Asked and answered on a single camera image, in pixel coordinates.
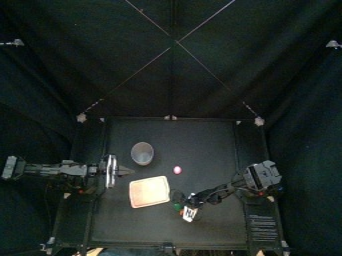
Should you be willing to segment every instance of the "square object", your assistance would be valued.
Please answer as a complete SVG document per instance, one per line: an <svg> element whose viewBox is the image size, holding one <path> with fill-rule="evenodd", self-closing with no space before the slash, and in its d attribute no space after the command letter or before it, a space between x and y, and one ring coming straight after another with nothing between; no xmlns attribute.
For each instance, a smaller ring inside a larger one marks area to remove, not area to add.
<svg viewBox="0 0 342 256"><path fill-rule="evenodd" d="M170 187L166 176L158 176L130 183L133 208L141 208L170 201Z"/></svg>

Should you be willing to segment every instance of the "black fabric wall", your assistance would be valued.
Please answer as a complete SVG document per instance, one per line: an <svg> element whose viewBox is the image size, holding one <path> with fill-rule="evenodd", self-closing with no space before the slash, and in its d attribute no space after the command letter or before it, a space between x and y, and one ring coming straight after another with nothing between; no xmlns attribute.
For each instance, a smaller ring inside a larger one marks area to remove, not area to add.
<svg viewBox="0 0 342 256"><path fill-rule="evenodd" d="M316 56L298 74L269 129L284 174L281 212L297 255L341 255L342 51Z"/></svg>
<svg viewBox="0 0 342 256"><path fill-rule="evenodd" d="M4 2L0 41L22 38L29 43L0 48L0 167L9 155L55 163L70 155L77 114L171 39L125 1L85 1L91 16L79 1L71 6L69 1ZM169 5L133 2L171 32ZM174 110L188 117L253 117L241 99L252 102L266 117L272 158L285 177L288 242L297 255L341 255L342 51L325 49L330 39L342 39L333 38L341 3L258 1L252 8L250 1L236 2L185 46L240 99L178 47L111 93L94 113L163 116ZM226 3L181 2L184 27L174 28L174 36L185 36ZM30 180L0 183L0 254L37 250L49 238L46 198L53 217L57 198L45 191L46 184Z"/></svg>
<svg viewBox="0 0 342 256"><path fill-rule="evenodd" d="M0 41L21 38L0 13ZM10 155L31 163L67 159L75 122L54 81L29 47L0 48L0 168ZM0 255L39 255L57 212L57 195L46 183L0 181Z"/></svg>

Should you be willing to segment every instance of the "small bowl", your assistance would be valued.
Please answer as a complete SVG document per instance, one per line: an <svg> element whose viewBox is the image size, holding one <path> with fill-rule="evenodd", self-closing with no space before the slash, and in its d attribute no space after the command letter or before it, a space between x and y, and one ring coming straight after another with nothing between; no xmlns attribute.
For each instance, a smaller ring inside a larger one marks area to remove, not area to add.
<svg viewBox="0 0 342 256"><path fill-rule="evenodd" d="M137 143L131 150L131 157L137 164L142 166L149 165L154 158L153 146L146 142Z"/></svg>

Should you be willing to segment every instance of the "white label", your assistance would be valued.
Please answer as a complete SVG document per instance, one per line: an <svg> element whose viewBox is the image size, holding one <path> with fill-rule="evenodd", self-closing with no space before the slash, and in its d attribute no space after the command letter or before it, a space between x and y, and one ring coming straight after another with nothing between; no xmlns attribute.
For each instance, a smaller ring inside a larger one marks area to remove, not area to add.
<svg viewBox="0 0 342 256"><path fill-rule="evenodd" d="M198 213L198 209L192 209L188 206L185 206L184 220L186 220L188 222L193 222L197 213Z"/></svg>

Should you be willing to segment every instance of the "metal bracket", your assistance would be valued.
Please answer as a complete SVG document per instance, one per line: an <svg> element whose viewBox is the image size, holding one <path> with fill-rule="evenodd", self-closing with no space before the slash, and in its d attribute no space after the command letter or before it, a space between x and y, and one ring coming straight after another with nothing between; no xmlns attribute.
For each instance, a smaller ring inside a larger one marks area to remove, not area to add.
<svg viewBox="0 0 342 256"><path fill-rule="evenodd" d="M163 243L159 250L165 252L167 255L175 256L177 255L175 249L177 247L174 246L173 243Z"/></svg>

